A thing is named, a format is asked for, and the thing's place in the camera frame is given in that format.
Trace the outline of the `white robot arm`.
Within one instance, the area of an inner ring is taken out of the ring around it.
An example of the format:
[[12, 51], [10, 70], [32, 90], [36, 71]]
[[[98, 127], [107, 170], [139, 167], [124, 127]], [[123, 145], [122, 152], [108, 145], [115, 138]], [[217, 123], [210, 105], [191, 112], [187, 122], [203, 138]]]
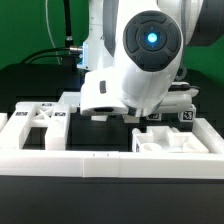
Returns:
[[224, 0], [89, 0], [80, 112], [145, 117], [189, 109], [184, 50], [223, 35]]

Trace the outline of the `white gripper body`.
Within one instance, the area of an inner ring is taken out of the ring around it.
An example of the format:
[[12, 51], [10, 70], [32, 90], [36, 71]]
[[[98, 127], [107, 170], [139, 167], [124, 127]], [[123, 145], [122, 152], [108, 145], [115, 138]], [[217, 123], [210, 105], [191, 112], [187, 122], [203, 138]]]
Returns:
[[88, 72], [81, 87], [80, 113], [83, 116], [127, 115], [146, 117], [154, 113], [182, 113], [189, 110], [198, 87], [173, 82], [163, 98], [150, 98], [137, 108], [123, 101], [118, 83], [111, 72]]

